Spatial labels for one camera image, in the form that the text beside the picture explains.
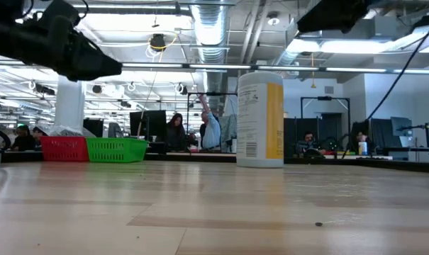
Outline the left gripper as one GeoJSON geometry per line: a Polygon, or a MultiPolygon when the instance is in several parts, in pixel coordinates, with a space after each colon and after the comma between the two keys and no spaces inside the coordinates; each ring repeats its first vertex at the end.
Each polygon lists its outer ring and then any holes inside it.
{"type": "Polygon", "coordinates": [[[18,59],[54,69],[71,81],[119,75],[123,64],[75,30],[79,12],[66,1],[51,1],[38,17],[24,21],[18,34],[18,59]]]}

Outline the black round packet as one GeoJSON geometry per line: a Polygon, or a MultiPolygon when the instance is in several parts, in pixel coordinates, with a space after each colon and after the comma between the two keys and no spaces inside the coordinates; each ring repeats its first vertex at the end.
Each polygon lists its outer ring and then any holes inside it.
{"type": "Polygon", "coordinates": [[[76,130],[74,128],[61,125],[38,125],[38,128],[48,136],[90,138],[95,137],[93,133],[91,133],[84,127],[81,130],[76,130]]]}

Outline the white building column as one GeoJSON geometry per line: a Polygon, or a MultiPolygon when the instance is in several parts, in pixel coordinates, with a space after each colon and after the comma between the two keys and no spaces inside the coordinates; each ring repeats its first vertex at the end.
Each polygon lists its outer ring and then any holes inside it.
{"type": "Polygon", "coordinates": [[[83,81],[70,81],[67,77],[59,75],[54,120],[56,130],[83,134],[86,91],[86,84],[83,81]]]}

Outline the black computer monitor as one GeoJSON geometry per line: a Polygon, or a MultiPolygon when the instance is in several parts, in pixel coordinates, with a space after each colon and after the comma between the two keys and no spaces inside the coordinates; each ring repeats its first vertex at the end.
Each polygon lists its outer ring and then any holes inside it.
{"type": "Polygon", "coordinates": [[[99,119],[85,118],[83,127],[88,130],[95,137],[103,137],[104,135],[104,121],[99,119]]]}
{"type": "Polygon", "coordinates": [[[130,113],[130,134],[132,136],[157,136],[164,138],[167,134],[166,112],[163,110],[146,110],[130,113]]]}

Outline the black ceiling-hung device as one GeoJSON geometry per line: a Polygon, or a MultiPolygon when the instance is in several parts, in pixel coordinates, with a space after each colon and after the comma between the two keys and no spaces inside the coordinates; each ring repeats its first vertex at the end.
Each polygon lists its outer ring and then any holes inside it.
{"type": "Polygon", "coordinates": [[[163,34],[153,34],[150,38],[150,49],[154,52],[162,52],[165,48],[165,36],[163,34]]]}

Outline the person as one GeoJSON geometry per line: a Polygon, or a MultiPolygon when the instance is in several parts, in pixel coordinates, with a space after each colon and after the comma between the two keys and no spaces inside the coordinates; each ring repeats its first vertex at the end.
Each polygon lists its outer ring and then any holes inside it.
{"type": "Polygon", "coordinates": [[[365,131],[358,131],[357,134],[355,135],[355,137],[353,138],[352,148],[357,155],[359,155],[358,154],[358,142],[367,142],[368,143],[368,152],[369,152],[368,155],[370,155],[372,153],[372,151],[374,150],[374,142],[367,135],[367,133],[365,131]]]}
{"type": "Polygon", "coordinates": [[[43,130],[41,130],[39,127],[34,127],[31,135],[33,136],[34,140],[37,143],[39,143],[41,137],[46,136],[47,134],[43,130]]]}
{"type": "Polygon", "coordinates": [[[169,151],[186,150],[186,133],[182,121],[182,114],[175,113],[171,120],[166,124],[167,149],[169,151]]]}
{"type": "Polygon", "coordinates": [[[221,145],[221,126],[215,115],[212,113],[209,108],[204,95],[198,95],[201,105],[203,106],[203,113],[201,118],[205,125],[204,134],[202,135],[203,141],[201,146],[203,149],[207,150],[216,150],[220,148],[221,145]]]}
{"type": "Polygon", "coordinates": [[[307,151],[314,149],[321,154],[325,154],[326,150],[321,149],[318,143],[315,141],[314,134],[311,131],[305,131],[303,139],[296,143],[296,153],[298,155],[304,155],[307,151]]]}
{"type": "Polygon", "coordinates": [[[27,125],[21,125],[16,128],[17,137],[11,145],[13,151],[27,151],[35,149],[35,138],[31,135],[27,125]]]}

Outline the red plastic basket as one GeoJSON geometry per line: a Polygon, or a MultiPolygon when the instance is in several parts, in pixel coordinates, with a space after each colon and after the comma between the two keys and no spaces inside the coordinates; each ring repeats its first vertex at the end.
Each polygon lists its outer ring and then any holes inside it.
{"type": "Polygon", "coordinates": [[[84,137],[43,136],[43,159],[49,162],[87,162],[89,155],[84,137]]]}

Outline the green plastic basket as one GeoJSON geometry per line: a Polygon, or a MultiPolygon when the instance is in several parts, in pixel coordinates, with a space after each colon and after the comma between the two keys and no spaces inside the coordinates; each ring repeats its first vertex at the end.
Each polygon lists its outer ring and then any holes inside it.
{"type": "Polygon", "coordinates": [[[131,163],[144,159],[148,142],[133,138],[86,138],[91,162],[131,163]]]}

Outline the black partition panel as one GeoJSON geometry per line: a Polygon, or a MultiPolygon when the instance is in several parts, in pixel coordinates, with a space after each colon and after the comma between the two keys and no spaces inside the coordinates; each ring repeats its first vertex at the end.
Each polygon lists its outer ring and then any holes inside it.
{"type": "Polygon", "coordinates": [[[285,118],[284,119],[284,156],[292,157],[296,153],[296,143],[303,139],[305,131],[314,134],[315,141],[326,154],[333,154],[342,149],[337,148],[337,139],[341,135],[338,121],[329,118],[285,118]]]}
{"type": "Polygon", "coordinates": [[[393,132],[389,119],[372,118],[372,139],[379,148],[390,147],[393,144],[393,132]]]}

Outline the white wipes canister yellow label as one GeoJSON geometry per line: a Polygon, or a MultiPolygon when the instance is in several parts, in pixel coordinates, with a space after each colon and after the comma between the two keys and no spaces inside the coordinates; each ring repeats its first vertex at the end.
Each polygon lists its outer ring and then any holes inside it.
{"type": "Polygon", "coordinates": [[[241,167],[284,165],[283,79],[273,72],[253,72],[238,80],[236,163],[241,167]]]}

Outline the grey monitor back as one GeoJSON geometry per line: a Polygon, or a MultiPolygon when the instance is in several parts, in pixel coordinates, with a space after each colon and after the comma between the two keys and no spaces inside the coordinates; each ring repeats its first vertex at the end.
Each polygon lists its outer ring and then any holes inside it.
{"type": "Polygon", "coordinates": [[[398,137],[402,147],[413,146],[412,121],[409,118],[391,117],[393,135],[398,137]]]}

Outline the black articulated stand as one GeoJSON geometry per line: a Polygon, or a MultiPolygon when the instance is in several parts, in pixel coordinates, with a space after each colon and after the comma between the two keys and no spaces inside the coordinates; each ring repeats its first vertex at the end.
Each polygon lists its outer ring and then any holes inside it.
{"type": "Polygon", "coordinates": [[[398,127],[396,130],[409,133],[409,131],[413,130],[413,129],[424,130],[426,146],[425,147],[413,147],[413,148],[410,147],[408,150],[410,152],[427,152],[429,154],[429,123],[424,123],[423,125],[414,125],[414,126],[401,126],[401,127],[398,127]]]}

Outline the black metal rig frame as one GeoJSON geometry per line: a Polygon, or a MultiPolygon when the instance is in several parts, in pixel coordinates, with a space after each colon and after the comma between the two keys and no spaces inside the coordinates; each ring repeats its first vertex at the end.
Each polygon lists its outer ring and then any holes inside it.
{"type": "Polygon", "coordinates": [[[313,101],[337,101],[343,108],[347,110],[347,132],[337,139],[337,148],[343,145],[343,140],[350,135],[351,130],[351,103],[349,98],[339,98],[332,96],[303,96],[300,98],[300,116],[301,119],[304,119],[304,110],[305,108],[313,101]]]}
{"type": "Polygon", "coordinates": [[[198,140],[200,152],[220,152],[235,154],[237,144],[238,115],[236,113],[236,93],[222,92],[198,92],[189,93],[186,100],[186,131],[194,134],[198,140]],[[203,138],[206,132],[206,124],[202,119],[204,105],[199,100],[199,95],[204,96],[204,102],[210,108],[214,118],[220,125],[219,146],[212,149],[203,148],[203,138]]]}

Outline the silver ventilation duct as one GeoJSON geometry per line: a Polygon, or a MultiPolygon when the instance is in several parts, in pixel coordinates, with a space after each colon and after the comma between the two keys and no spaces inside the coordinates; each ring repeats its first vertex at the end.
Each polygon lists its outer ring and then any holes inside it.
{"type": "Polygon", "coordinates": [[[202,64],[224,64],[229,6],[201,4],[190,6],[194,35],[202,64]]]}

